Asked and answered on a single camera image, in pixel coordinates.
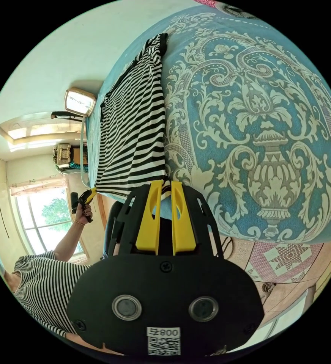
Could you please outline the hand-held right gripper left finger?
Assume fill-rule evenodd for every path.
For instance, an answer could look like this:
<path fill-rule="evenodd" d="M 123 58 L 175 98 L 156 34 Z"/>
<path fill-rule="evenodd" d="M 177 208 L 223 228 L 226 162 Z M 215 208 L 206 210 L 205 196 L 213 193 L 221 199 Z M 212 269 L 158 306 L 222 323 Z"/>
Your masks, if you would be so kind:
<path fill-rule="evenodd" d="M 162 180 L 152 181 L 149 185 L 150 188 L 136 240 L 136 248 L 141 252 L 158 253 L 162 186 Z"/>

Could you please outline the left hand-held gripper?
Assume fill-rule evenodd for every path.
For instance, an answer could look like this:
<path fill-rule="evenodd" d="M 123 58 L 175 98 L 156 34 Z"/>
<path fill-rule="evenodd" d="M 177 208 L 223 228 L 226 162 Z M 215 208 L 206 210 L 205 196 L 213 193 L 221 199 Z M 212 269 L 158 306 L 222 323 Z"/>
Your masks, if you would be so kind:
<path fill-rule="evenodd" d="M 91 188 L 83 192 L 78 198 L 78 204 L 82 206 L 90 204 L 93 198 L 96 196 L 96 188 Z"/>

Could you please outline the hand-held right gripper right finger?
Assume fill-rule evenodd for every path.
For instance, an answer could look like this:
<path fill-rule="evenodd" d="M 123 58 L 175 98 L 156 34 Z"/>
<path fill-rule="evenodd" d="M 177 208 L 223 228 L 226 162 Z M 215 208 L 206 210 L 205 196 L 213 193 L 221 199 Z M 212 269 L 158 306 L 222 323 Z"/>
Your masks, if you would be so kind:
<path fill-rule="evenodd" d="M 171 182 L 171 208 L 173 255 L 193 252 L 196 241 L 181 182 Z"/>

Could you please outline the person's left hand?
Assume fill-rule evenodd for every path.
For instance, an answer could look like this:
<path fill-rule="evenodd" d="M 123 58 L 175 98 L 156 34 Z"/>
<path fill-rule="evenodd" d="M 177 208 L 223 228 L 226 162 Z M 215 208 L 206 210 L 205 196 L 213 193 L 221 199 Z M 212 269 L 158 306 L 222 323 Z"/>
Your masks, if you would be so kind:
<path fill-rule="evenodd" d="M 92 209 L 89 204 L 82 206 L 81 204 L 77 205 L 74 222 L 81 226 L 85 226 L 87 223 L 92 222 Z"/>

